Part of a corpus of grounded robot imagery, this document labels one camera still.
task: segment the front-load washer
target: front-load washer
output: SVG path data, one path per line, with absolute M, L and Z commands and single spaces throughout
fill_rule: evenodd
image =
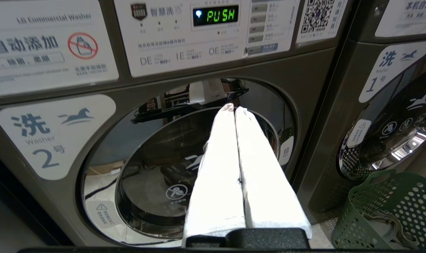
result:
M 224 103 L 290 178 L 349 5 L 0 1 L 0 160 L 76 245 L 180 246 Z
M 355 7 L 293 185 L 312 222 L 370 173 L 403 171 L 426 143 L 426 1 Z

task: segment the label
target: label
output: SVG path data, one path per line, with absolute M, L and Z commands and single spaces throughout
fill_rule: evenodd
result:
M 6 108 L 0 125 L 38 176 L 58 180 L 115 111 L 113 99 L 93 95 Z
M 350 148 L 353 148 L 357 146 L 358 144 L 360 144 L 363 141 L 364 136 L 366 135 L 370 126 L 371 126 L 370 120 L 365 120 L 365 119 L 358 120 L 356 124 L 354 125 L 354 128 L 351 134 L 349 134 L 348 142 L 346 145 Z
M 293 152 L 295 137 L 291 136 L 282 145 L 280 145 L 279 164 L 285 165 L 289 162 L 291 153 Z
M 408 119 L 404 120 L 404 122 L 402 122 L 401 127 L 399 128 L 399 131 L 405 131 L 413 122 L 413 118 L 409 117 Z
M 372 67 L 358 101 L 369 101 L 392 79 L 426 54 L 426 41 L 386 47 Z
M 306 0 L 296 43 L 335 38 L 348 0 Z
M 140 77 L 288 51 L 299 2 L 115 0 L 115 9 Z
M 426 33 L 426 1 L 390 0 L 376 37 L 399 37 Z
M 398 123 L 395 121 L 391 121 L 390 123 L 386 124 L 382 129 L 382 135 L 386 136 L 394 132 L 398 126 Z
M 109 228 L 123 223 L 116 212 L 115 203 L 111 201 L 87 202 L 86 209 L 91 220 L 100 228 Z
M 98 0 L 0 1 L 0 96 L 116 79 Z
M 175 184 L 166 190 L 166 197 L 169 200 L 178 200 L 186 196 L 188 188 L 183 184 Z

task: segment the washer door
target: washer door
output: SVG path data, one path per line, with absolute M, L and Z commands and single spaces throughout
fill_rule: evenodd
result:
M 178 246 L 204 145 L 226 103 L 255 114 L 284 169 L 295 132 L 290 109 L 276 91 L 249 80 L 187 84 L 137 105 L 91 151 L 81 188 L 94 227 L 126 245 Z M 92 208 L 102 201 L 115 207 L 120 222 L 103 224 Z
M 393 79 L 361 112 L 338 155 L 341 173 L 363 180 L 404 160 L 426 140 L 426 72 L 413 65 Z

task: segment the washer 2 sign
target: washer 2 sign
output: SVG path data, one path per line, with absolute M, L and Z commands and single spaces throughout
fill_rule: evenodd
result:
M 0 111 L 0 125 L 41 178 L 64 178 L 80 150 L 116 110 L 105 95 Z

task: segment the brand logo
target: brand logo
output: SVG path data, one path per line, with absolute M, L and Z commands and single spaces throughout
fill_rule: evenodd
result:
M 406 108 L 407 110 L 410 111 L 416 108 L 421 108 L 423 107 L 423 104 L 426 104 L 426 94 L 420 99 L 410 99 L 410 102 L 413 102 L 413 103 L 407 106 Z
M 139 21 L 147 17 L 146 4 L 134 4 L 130 5 L 132 17 L 138 19 Z

